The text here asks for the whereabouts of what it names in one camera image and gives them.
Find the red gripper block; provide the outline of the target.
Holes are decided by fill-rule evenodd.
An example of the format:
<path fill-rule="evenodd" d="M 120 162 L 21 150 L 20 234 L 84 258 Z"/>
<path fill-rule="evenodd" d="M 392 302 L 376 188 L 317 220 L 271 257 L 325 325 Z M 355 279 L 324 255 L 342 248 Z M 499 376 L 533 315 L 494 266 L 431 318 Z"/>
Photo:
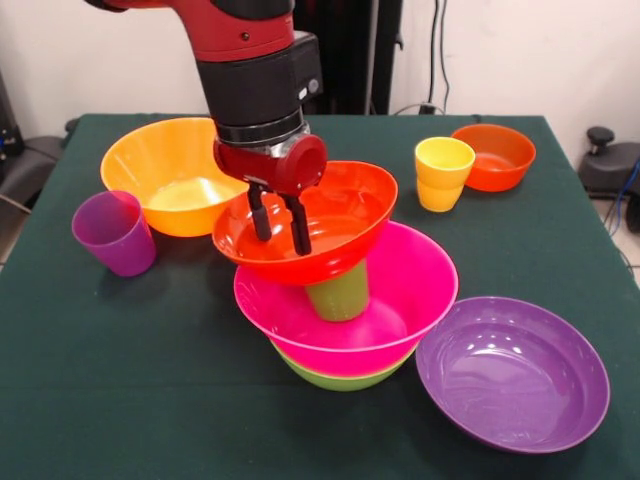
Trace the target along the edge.
<path fill-rule="evenodd" d="M 300 195 L 320 182 L 328 162 L 328 151 L 324 141 L 313 134 L 303 134 L 292 141 L 284 154 L 276 155 L 230 146 L 216 139 L 213 153 L 224 174 L 249 183 L 247 196 L 257 238 L 269 241 L 272 237 L 263 194 L 272 191 L 286 194 L 284 202 L 292 217 L 295 251 L 298 255 L 308 255 L 312 248 L 306 210 L 298 197 L 289 195 Z"/>

